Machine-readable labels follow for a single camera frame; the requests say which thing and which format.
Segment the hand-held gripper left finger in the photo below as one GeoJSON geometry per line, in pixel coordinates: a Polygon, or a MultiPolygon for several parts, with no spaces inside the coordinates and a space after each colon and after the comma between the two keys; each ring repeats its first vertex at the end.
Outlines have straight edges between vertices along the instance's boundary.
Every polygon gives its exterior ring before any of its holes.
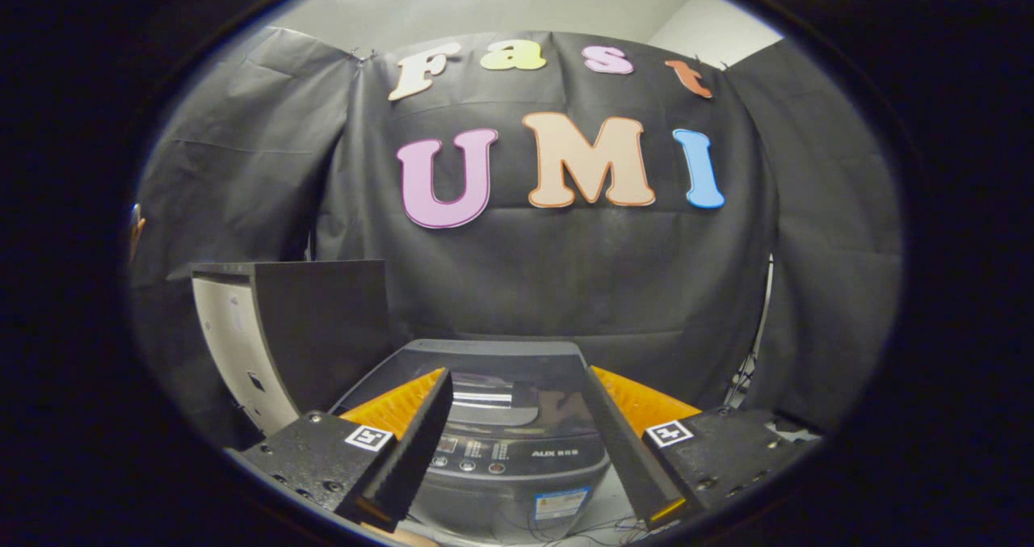
{"type": "Polygon", "coordinates": [[[229,458],[322,518],[395,531],[429,469],[453,403],[437,368],[341,415],[310,411],[229,458]]]}

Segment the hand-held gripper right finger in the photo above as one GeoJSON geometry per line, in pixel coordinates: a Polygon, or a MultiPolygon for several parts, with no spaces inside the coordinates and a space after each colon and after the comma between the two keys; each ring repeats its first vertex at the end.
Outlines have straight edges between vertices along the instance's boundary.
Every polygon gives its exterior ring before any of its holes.
{"type": "Polygon", "coordinates": [[[585,371],[583,398],[625,498],[647,531],[742,502],[822,440],[768,411],[698,411],[595,366],[585,371]]]}

